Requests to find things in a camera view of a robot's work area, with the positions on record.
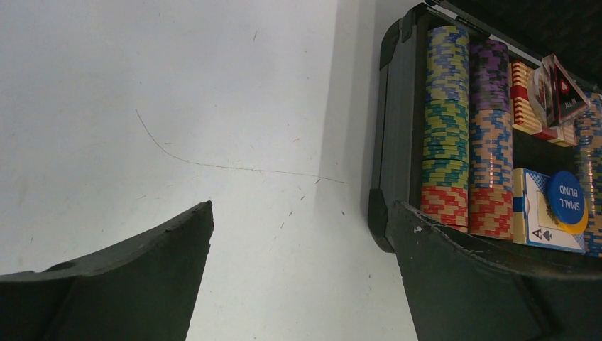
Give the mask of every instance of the case lid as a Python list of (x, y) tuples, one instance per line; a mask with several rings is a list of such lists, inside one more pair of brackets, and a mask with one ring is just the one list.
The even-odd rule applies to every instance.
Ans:
[(580, 85), (602, 85), (600, 0), (430, 0), (534, 58), (552, 53)]

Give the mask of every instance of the blue poker chip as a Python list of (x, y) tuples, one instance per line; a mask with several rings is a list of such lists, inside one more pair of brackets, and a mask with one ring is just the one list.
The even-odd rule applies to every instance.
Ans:
[(585, 199), (579, 180), (569, 171), (561, 170), (548, 181), (547, 199), (554, 215), (568, 225), (578, 224), (585, 214)]
[(497, 175), (510, 175), (512, 174), (512, 170), (507, 168), (507, 167), (503, 167), (502, 165), (487, 165), (487, 166), (478, 166), (478, 167), (471, 167), (471, 172), (473, 173), (477, 173), (477, 172), (491, 172), (492, 174), (497, 174)]
[(428, 82), (426, 86), (427, 90), (432, 89), (451, 89), (457, 92), (465, 92), (468, 93), (468, 88), (464, 87), (461, 84), (454, 83), (453, 81), (445, 81), (445, 82)]
[(472, 125), (470, 126), (471, 136), (473, 139), (483, 139), (483, 140), (502, 140), (502, 141), (510, 141), (512, 139), (512, 133), (509, 131), (504, 131), (502, 129), (487, 129), (489, 131), (481, 131), (475, 129)]
[(489, 183), (505, 185), (512, 182), (512, 178), (503, 177), (500, 173), (488, 174), (488, 175), (472, 175), (471, 178), (474, 181), (487, 181)]
[(509, 146), (491, 146), (490, 144), (475, 144), (474, 141), (471, 144), (471, 148), (474, 151), (478, 151), (479, 153), (483, 153), (484, 151), (487, 153), (502, 153), (502, 151), (510, 150)]
[[(508, 128), (508, 125), (509, 125), (508, 122), (492, 121), (492, 122), (489, 122), (488, 129), (491, 129), (491, 127), (493, 127), (494, 129), (497, 129), (497, 130), (510, 131), (510, 129)], [(474, 129), (478, 131), (482, 128), (478, 125), (474, 125)]]
[(478, 124), (471, 122), (471, 129), (474, 131), (475, 134), (495, 132), (497, 134), (504, 134), (506, 136), (512, 136), (512, 130), (508, 126), (504, 126), (502, 129), (497, 128), (494, 131), (493, 127), (479, 126)]
[(470, 134), (471, 140), (480, 144), (501, 144), (504, 146), (509, 146), (512, 144), (512, 139), (509, 136), (505, 136), (499, 134), (497, 136), (492, 136), (491, 133), (487, 136), (484, 134)]
[[(504, 166), (507, 166), (507, 167), (513, 167), (512, 160), (508, 160), (508, 159), (504, 158), (502, 155), (493, 155), (493, 156), (496, 157), (496, 161), (498, 163), (502, 163)], [(491, 164), (491, 156), (490, 155), (487, 155), (487, 158), (483, 158), (483, 157), (477, 156), (471, 152), (470, 157), (471, 157), (471, 162), (474, 164), (480, 164), (480, 165)]]

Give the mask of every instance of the poker chip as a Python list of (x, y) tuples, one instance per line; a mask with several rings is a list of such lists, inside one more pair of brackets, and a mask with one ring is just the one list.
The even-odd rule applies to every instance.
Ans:
[(575, 175), (583, 190), (587, 213), (583, 232), (586, 254), (602, 257), (602, 102), (598, 94), (586, 96), (591, 106), (574, 122)]
[(427, 44), (427, 112), (428, 103), (439, 100), (454, 100), (468, 106), (468, 32), (456, 26), (433, 28), (428, 33)]
[(475, 188), (513, 190), (512, 115), (498, 109), (470, 116), (469, 183)]
[(428, 33), (420, 209), (468, 231), (469, 35), (441, 26)]
[(566, 170), (554, 174), (548, 181), (546, 198), (554, 216), (566, 225), (586, 224), (585, 199), (579, 180)]
[(469, 190), (469, 232), (498, 239), (513, 238), (513, 192), (504, 185)]
[(495, 40), (472, 43), (469, 60), (471, 109), (510, 112), (507, 45)]
[(563, 229), (564, 231), (570, 233), (570, 234), (581, 234), (585, 231), (585, 229), (587, 228), (587, 222), (589, 219), (589, 215), (588, 215), (588, 210), (587, 210), (587, 206), (585, 206), (585, 214), (583, 215), (583, 217), (581, 217), (581, 220), (579, 220), (579, 222), (577, 222), (576, 224), (565, 224), (564, 222), (558, 222), (558, 226), (560, 226), (561, 229)]

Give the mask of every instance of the white wall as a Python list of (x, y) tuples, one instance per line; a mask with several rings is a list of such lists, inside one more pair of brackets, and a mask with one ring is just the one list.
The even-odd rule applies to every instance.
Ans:
[(364, 216), (378, 50), (417, 2), (4, 1), (0, 274), (212, 200), (188, 340), (414, 340)]

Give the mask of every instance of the poker chip case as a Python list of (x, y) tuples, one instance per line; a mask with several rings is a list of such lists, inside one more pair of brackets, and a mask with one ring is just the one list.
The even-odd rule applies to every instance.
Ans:
[[(441, 90), (441, 75), (433, 75), (432, 66), (427, 66), (433, 53), (446, 56), (449, 52), (433, 51), (429, 46), (438, 39), (433, 36), (438, 28), (456, 26), (467, 32), (471, 43), (495, 36), (536, 60), (555, 53), (584, 91), (599, 93), (596, 84), (602, 84), (602, 39), (596, 36), (602, 32), (601, 16), (602, 3), (597, 1), (580, 1), (578, 6), (568, 0), (428, 1), (409, 10), (385, 34), (368, 226), (377, 245), (397, 256), (420, 340), (602, 340), (602, 259), (464, 233), (463, 216), (470, 212), (453, 210), (439, 220), (446, 222), (442, 224), (423, 212), (422, 192), (423, 183), (436, 189), (437, 185), (449, 185), (450, 179), (458, 193), (468, 188), (463, 172), (476, 167), (467, 161), (468, 150), (483, 147), (479, 144), (469, 149), (468, 137), (462, 135), (462, 127), (470, 134), (475, 132), (474, 121), (429, 120), (428, 113), (443, 106), (461, 114), (469, 107), (461, 91), (455, 90), (465, 89), (467, 84), (454, 82), (451, 92)], [(447, 42), (463, 55), (464, 37), (455, 31), (451, 36), (454, 41)], [(536, 67), (512, 50), (508, 58), (509, 62), (519, 60)], [(462, 74), (469, 67), (467, 62), (455, 58), (445, 63)], [(470, 87), (473, 101), (472, 81)], [(439, 93), (446, 99), (437, 97)], [(489, 97), (484, 102), (487, 104), (483, 106), (470, 104), (485, 115), (482, 121), (496, 125), (507, 120), (504, 112), (510, 103)], [(447, 129), (446, 139), (454, 141), (453, 152), (448, 146), (441, 151), (437, 145), (443, 123), (459, 128), (451, 133)], [(490, 141), (501, 150), (499, 158), (506, 159), (497, 165), (500, 177), (513, 168), (576, 172), (573, 148), (517, 129), (506, 132), (507, 126), (500, 130), (499, 139)], [(432, 136), (425, 136), (425, 129)], [(513, 148), (511, 155), (502, 153), (506, 146)], [(440, 153), (446, 153), (449, 160), (440, 161)], [(426, 157), (432, 154), (438, 157)], [(452, 170), (444, 175), (438, 170), (425, 175), (425, 164)], [(512, 207), (505, 192), (498, 192), (500, 206)], [(461, 205), (468, 199), (456, 194), (453, 200)], [(488, 220), (493, 222), (503, 225), (500, 220)]]

